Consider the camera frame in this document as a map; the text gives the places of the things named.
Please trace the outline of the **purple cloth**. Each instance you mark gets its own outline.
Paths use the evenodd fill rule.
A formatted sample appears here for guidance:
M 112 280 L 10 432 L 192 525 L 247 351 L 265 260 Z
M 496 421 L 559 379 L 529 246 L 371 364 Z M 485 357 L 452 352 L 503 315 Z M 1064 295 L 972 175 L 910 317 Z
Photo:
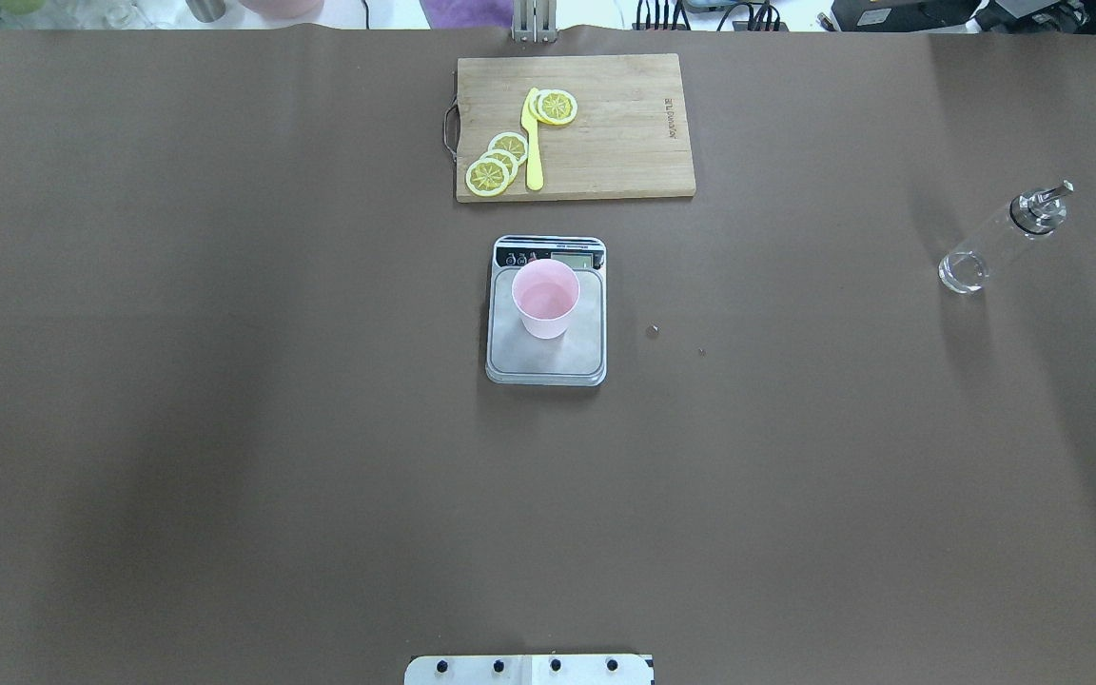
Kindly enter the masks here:
M 430 28 L 509 28 L 514 13 L 510 0 L 422 0 L 421 8 Z

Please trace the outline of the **lemon slice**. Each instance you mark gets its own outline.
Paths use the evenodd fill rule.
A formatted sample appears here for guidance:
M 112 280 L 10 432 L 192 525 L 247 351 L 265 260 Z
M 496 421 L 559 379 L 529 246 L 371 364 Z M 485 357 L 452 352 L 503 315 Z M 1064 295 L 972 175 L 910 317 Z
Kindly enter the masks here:
M 512 176 L 499 162 L 479 157 L 465 170 L 464 182 L 478 198 L 495 198 L 509 187 Z
M 543 89 L 537 92 L 532 113 L 545 125 L 558 127 L 570 125 L 576 118 L 576 99 L 571 92 L 562 89 Z
M 527 94 L 527 98 L 525 100 L 525 109 L 527 112 L 530 113 L 532 117 L 534 117 L 536 121 L 543 122 L 543 114 L 540 114 L 539 109 L 537 109 L 538 96 L 539 96 L 539 89 L 530 88 L 529 94 Z
M 523 162 L 526 162 L 527 156 L 529 156 L 529 140 L 520 132 L 500 132 L 488 144 L 488 150 L 505 151 L 512 155 L 518 164 L 522 165 Z
M 520 170 L 520 156 L 504 148 L 491 148 L 491 150 L 486 150 L 481 156 L 481 159 L 491 159 L 499 162 L 506 169 L 506 173 L 513 176 L 518 173 Z

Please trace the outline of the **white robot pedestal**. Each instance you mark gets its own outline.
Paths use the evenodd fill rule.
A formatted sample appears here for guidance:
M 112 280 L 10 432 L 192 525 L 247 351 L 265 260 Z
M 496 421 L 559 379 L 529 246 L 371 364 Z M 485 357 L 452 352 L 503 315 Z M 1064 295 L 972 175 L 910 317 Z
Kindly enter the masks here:
M 652 657 L 517 654 L 414 657 L 404 684 L 657 684 Z

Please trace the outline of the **yellow plastic knife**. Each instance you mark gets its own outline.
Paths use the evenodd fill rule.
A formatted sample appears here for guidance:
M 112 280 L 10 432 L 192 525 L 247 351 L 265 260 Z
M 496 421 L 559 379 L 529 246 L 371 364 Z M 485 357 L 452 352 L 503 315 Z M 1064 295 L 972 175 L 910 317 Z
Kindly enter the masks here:
M 529 191 L 540 191 L 544 186 L 544 174 L 543 174 L 543 155 L 540 155 L 539 138 L 538 138 L 538 125 L 539 121 L 536 121 L 530 116 L 530 113 L 525 109 L 525 100 L 523 99 L 523 104 L 520 113 L 520 125 L 523 132 L 525 132 L 526 139 L 529 140 L 529 156 L 525 162 L 525 183 Z

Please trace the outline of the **bamboo cutting board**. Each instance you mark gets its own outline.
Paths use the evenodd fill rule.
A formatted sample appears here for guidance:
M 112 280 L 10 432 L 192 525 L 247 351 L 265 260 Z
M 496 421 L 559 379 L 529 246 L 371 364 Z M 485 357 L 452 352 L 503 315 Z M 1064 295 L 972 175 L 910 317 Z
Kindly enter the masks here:
M 696 192 L 686 94 L 677 53 L 460 58 L 457 199 L 479 199 L 465 185 L 469 165 L 501 132 L 521 132 L 530 89 L 576 99 L 576 118 L 540 123 L 544 182 L 522 178 L 496 201 L 692 198 Z

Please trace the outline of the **aluminium frame post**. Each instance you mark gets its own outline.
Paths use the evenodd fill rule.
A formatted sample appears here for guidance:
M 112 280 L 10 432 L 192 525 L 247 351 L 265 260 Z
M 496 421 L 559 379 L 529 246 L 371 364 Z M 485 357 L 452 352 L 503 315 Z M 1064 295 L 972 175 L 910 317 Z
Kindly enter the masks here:
M 512 3 L 512 39 L 521 44 L 548 44 L 558 39 L 556 0 L 515 0 Z

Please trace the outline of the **lemon slice middle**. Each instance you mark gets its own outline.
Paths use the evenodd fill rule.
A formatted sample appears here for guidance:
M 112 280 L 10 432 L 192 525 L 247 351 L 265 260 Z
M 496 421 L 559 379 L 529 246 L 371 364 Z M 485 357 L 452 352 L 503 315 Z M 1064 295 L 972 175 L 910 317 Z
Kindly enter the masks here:
M 488 150 L 505 151 L 512 155 L 518 164 L 522 165 L 523 162 L 526 162 L 527 156 L 529 156 L 529 140 L 520 132 L 500 132 L 488 144 Z

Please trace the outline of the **lemon slice top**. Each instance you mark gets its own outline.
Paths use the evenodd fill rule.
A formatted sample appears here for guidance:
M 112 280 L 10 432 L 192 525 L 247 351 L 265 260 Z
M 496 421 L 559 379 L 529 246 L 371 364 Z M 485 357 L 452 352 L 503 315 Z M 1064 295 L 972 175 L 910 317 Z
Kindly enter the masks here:
M 537 92 L 532 113 L 545 125 L 558 127 L 570 125 L 576 118 L 576 99 L 571 92 L 562 89 L 543 89 Z

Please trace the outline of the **pink plastic cup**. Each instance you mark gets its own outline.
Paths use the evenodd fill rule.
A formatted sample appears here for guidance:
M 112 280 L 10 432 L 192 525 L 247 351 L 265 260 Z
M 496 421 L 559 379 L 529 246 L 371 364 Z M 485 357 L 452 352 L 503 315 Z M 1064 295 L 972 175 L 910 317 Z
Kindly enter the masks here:
M 581 299 L 581 282 L 566 262 L 527 262 L 512 281 L 512 300 L 527 333 L 551 340 L 566 333 Z

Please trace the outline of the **lemon slice lower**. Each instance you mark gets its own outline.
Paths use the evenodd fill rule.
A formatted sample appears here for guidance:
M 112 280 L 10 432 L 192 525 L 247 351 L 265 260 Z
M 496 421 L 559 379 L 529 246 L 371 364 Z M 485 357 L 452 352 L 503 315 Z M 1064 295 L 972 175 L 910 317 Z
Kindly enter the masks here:
M 504 148 L 491 148 L 491 150 L 486 150 L 481 156 L 481 159 L 491 159 L 499 162 L 506 169 L 506 173 L 513 176 L 518 173 L 520 170 L 520 156 Z

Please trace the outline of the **lemon slice behind front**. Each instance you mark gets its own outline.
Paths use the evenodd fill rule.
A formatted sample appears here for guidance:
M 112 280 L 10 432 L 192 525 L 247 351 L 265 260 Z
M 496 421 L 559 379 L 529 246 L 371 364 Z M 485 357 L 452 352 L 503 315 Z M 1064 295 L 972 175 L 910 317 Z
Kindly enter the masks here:
M 543 122 L 543 114 L 540 114 L 539 109 L 537 109 L 538 96 L 539 96 L 539 89 L 530 88 L 529 94 L 527 94 L 527 98 L 525 100 L 525 109 L 527 112 L 530 113 L 532 117 L 534 117 L 536 121 Z

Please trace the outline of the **silver digital kitchen scale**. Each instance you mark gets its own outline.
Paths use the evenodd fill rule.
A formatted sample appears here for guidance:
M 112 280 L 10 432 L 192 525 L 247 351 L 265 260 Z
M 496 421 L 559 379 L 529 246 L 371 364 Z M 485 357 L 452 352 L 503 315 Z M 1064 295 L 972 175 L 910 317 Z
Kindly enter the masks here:
M 574 269 L 581 299 L 561 336 L 527 333 L 512 300 L 512 281 L 527 262 L 553 259 Z M 608 250 L 593 237 L 504 235 L 493 244 L 484 368 L 499 384 L 596 387 L 606 377 Z

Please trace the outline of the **clear glass sauce bottle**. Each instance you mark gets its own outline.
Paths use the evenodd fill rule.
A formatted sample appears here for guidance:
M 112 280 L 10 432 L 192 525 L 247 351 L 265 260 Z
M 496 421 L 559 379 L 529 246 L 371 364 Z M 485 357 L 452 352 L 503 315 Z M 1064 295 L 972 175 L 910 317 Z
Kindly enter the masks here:
M 957 294 L 982 290 L 1001 269 L 1057 235 L 1068 221 L 1068 196 L 1074 192 L 1074 183 L 1065 179 L 1057 186 L 1013 196 L 943 256 L 938 264 L 940 283 Z

